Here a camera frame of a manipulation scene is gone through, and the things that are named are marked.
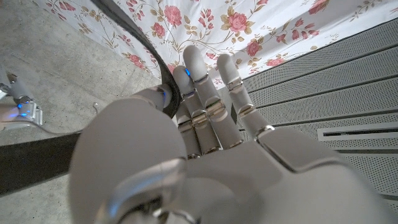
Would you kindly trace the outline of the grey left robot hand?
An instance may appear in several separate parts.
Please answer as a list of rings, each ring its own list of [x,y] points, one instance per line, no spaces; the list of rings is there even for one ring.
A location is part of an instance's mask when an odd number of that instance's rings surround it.
[[[397,216],[337,152],[274,128],[252,104],[231,57],[217,65],[244,141],[195,46],[174,69],[183,101],[172,120],[164,86],[100,112],[70,164],[74,223],[396,223]]]

